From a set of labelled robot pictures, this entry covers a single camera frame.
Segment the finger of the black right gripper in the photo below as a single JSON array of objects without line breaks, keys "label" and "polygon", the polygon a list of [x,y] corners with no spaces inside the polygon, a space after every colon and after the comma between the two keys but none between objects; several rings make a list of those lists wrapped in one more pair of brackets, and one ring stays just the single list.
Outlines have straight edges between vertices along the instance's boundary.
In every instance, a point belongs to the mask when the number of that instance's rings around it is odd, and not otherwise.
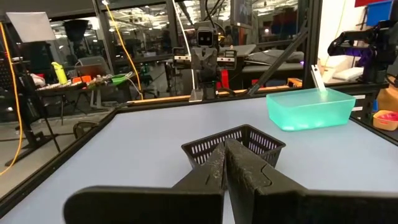
[{"label": "finger of the black right gripper", "polygon": [[191,67],[197,71],[197,77],[199,82],[204,81],[204,69],[203,69],[203,56],[204,49],[193,49],[191,55]]},{"label": "finger of the black right gripper", "polygon": [[204,81],[210,82],[216,79],[216,67],[217,67],[217,50],[206,49],[205,62],[204,62]]}]

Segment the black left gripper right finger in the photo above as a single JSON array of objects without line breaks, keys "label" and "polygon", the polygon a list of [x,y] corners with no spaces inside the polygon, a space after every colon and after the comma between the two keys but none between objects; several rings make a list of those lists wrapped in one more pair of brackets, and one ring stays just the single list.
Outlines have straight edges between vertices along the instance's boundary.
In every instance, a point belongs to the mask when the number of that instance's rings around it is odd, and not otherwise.
[{"label": "black left gripper right finger", "polygon": [[398,224],[398,194],[310,190],[235,139],[225,151],[236,224]]}]

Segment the black slotted plastic basket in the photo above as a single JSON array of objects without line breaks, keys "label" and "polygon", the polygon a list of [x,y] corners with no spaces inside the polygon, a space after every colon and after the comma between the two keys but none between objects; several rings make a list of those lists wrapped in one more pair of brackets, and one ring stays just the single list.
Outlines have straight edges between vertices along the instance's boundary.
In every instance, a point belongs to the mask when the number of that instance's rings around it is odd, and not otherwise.
[{"label": "black slotted plastic basket", "polygon": [[210,136],[194,140],[182,145],[184,153],[192,167],[203,165],[211,156],[214,149],[227,139],[235,139],[253,153],[257,154],[275,167],[280,152],[286,146],[282,141],[258,130],[257,128],[244,124],[232,129],[227,129]]}]

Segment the green box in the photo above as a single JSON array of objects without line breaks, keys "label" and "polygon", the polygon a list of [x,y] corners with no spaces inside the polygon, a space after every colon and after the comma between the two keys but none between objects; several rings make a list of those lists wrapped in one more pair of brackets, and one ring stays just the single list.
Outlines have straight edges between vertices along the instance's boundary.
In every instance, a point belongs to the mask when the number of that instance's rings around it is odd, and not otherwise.
[{"label": "green box", "polygon": [[130,79],[132,75],[132,72],[129,73],[122,73],[119,75],[115,75],[111,77],[111,82],[113,85],[119,85],[122,84],[123,82],[127,81],[128,79]]}]

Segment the teal plastic bin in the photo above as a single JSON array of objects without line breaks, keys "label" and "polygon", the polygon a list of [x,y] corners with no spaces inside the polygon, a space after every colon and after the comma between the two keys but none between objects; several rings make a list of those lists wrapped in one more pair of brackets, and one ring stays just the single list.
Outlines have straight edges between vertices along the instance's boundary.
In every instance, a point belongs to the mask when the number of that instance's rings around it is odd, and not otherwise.
[{"label": "teal plastic bin", "polygon": [[331,88],[272,93],[266,96],[269,118],[283,131],[344,125],[356,98]]}]

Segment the white stool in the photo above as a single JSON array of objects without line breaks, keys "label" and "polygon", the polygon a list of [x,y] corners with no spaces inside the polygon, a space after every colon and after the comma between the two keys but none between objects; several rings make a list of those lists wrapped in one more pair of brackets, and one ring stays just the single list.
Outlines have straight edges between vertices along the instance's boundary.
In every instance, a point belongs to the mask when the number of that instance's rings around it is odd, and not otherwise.
[{"label": "white stool", "polygon": [[363,67],[352,67],[341,72],[335,73],[333,75],[334,79],[350,81],[359,78],[364,72]]}]

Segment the black cone lamp shade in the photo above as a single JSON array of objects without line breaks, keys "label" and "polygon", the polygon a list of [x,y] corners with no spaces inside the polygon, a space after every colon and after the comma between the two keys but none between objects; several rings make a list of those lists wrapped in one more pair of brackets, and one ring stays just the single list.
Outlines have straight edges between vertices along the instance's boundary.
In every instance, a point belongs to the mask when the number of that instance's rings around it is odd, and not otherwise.
[{"label": "black cone lamp shade", "polygon": [[72,43],[74,51],[84,43],[84,34],[88,28],[88,21],[84,19],[75,19],[63,23],[67,39]]}]

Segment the orange bowl with pink contents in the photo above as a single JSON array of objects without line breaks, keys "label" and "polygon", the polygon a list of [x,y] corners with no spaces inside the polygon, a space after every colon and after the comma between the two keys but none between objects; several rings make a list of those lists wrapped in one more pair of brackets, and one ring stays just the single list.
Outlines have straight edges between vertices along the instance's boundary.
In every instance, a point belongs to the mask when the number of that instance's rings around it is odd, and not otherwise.
[{"label": "orange bowl with pink contents", "polygon": [[386,131],[398,129],[398,112],[380,110],[373,115],[373,126]]}]

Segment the black work desk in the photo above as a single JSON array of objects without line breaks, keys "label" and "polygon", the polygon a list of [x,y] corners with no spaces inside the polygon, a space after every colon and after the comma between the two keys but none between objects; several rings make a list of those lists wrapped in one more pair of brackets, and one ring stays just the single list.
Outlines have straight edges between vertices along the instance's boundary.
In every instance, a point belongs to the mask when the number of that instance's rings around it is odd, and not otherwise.
[{"label": "black work desk", "polygon": [[131,79],[113,85],[111,77],[98,76],[89,82],[78,77],[75,83],[47,85],[39,88],[37,93],[49,107],[49,113],[61,118],[75,113],[110,110],[132,99]]}]

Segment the yellow-green drink bottle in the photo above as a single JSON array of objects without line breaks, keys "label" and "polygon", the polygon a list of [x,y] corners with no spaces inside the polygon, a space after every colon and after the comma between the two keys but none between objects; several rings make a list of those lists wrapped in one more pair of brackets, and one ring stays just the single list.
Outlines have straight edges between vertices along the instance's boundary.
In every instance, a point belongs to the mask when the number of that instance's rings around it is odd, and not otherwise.
[{"label": "yellow-green drink bottle", "polygon": [[64,84],[68,83],[68,78],[65,74],[63,66],[57,62],[52,62],[51,65],[53,66],[53,69],[55,70],[59,84],[64,85]]}]

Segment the tan bag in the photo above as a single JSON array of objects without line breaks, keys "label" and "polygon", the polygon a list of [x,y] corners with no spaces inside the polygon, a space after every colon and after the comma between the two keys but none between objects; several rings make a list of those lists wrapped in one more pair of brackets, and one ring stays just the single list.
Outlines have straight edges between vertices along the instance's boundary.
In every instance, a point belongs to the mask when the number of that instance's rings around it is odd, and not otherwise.
[{"label": "tan bag", "polygon": [[388,88],[380,90],[377,96],[379,110],[398,112],[398,88],[389,85]]}]

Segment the red storage bin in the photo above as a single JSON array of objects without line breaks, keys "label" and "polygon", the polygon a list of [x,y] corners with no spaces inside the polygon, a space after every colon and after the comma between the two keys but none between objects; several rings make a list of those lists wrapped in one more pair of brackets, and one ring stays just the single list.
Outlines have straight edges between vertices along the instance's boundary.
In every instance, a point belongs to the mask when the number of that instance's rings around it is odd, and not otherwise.
[{"label": "red storage bin", "polygon": [[381,1],[385,1],[385,0],[355,0],[354,6],[355,7],[367,6],[368,4],[372,4],[375,2],[381,2]]}]

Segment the blue storage bin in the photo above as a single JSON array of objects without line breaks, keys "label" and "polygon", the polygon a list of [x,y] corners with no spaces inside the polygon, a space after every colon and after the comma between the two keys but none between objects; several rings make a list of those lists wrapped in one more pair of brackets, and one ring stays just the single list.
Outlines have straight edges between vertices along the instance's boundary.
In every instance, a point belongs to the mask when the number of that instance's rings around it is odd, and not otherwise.
[{"label": "blue storage bin", "polygon": [[367,26],[375,26],[379,21],[389,19],[392,0],[382,0],[369,3],[367,6]]}]

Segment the black light stand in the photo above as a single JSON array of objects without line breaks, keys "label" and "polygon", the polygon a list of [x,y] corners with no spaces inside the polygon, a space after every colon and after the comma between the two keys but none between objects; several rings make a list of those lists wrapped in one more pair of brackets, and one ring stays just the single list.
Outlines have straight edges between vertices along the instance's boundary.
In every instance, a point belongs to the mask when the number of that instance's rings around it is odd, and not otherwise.
[{"label": "black light stand", "polygon": [[48,123],[47,109],[36,92],[34,81],[29,74],[18,75],[12,62],[9,50],[10,37],[7,35],[7,27],[4,25],[6,18],[0,16],[0,94],[14,108],[19,123],[19,143],[13,159],[5,163],[10,168],[15,163],[33,153],[40,147],[53,141],[57,150],[60,150],[56,137],[58,136],[47,126],[50,134],[42,132],[34,133],[30,126],[27,110],[23,106],[32,105],[36,112]]}]

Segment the silver frame bracket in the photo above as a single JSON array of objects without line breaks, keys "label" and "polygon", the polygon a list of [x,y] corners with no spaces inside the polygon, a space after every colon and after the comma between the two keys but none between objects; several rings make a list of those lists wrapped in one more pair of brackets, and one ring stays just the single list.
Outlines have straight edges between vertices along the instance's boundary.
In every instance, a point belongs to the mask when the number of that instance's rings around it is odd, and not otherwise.
[{"label": "silver frame bracket", "polygon": [[323,78],[321,76],[320,69],[319,69],[318,65],[311,65],[311,73],[312,73],[312,78],[313,78],[315,87],[319,91],[326,91],[326,87],[323,82]]}]

